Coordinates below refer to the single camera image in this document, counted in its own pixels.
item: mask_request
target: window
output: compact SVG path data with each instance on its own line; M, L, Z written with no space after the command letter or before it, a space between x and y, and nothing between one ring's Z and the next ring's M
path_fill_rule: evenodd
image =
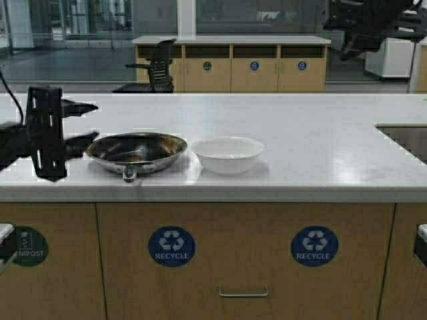
M176 34L177 0L138 0L133 2L135 35Z
M324 0L196 0L197 33L317 33Z

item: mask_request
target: black cable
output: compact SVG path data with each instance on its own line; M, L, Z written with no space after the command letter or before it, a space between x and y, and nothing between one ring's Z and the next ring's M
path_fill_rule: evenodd
M20 123L21 125L23 125L23 124L24 124L24 114L23 114L23 112L22 112L22 107L21 107L21 105L19 104L18 99L16 99L15 95L14 95L14 94L13 94L13 92L10 90L9 86L7 85L6 80L5 80L5 78L4 78L3 73L1 72L1 70L0 70L0 80L1 80L1 82L3 82L3 85L5 86L5 89L6 89L7 93L8 93L8 94L12 97L12 99L14 100L14 102L15 102L15 104L16 104L16 106L17 106L18 110L19 110L19 116L21 117L21 120L20 120L20 122L19 122L19 123Z

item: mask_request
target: black chair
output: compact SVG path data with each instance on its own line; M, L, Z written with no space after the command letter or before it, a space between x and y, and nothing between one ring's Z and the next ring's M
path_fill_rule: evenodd
M145 69L148 71L149 83L130 83L114 93L173 93L173 78L169 74L169 65L172 63L172 47L176 39L159 42L146 59L149 64L131 64L127 68Z

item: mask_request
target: glass wall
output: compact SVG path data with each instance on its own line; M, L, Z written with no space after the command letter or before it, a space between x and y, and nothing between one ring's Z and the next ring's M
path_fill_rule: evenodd
M0 9L9 81L134 81L131 40L177 33L177 0L0 0Z
M344 33L323 30L325 4L325 0L196 0L197 34L317 35L332 40L327 81L377 81L377 76L365 72L366 55L340 60Z
M197 0L197 33L315 33L324 0Z

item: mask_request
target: kitchen island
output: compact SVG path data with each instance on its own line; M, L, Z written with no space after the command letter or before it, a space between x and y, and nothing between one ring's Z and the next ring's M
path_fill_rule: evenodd
M37 230L49 253L0 276L10 288L0 301L12 319L423 315L427 271L414 242L417 226L427 223L427 167L375 124L427 123L426 96L69 98L99 111L64 120L66 137L92 129L101 136L161 132L191 145L235 135L266 150L252 170L233 177L207 172L187 150L169 169L134 184L86 157L70 161L69 176L58 183L38 179L31 160L18 160L0 173L0 223ZM10 98L1 102L2 119L16 119ZM165 227L185 234L184 243L193 239L195 250L182 253L192 254L186 264L171 268L152 255L151 240ZM314 251L311 240L298 237L306 228L326 244ZM317 262L330 261L298 261L307 255L296 253L299 241L319 251ZM177 253L185 248L179 244Z

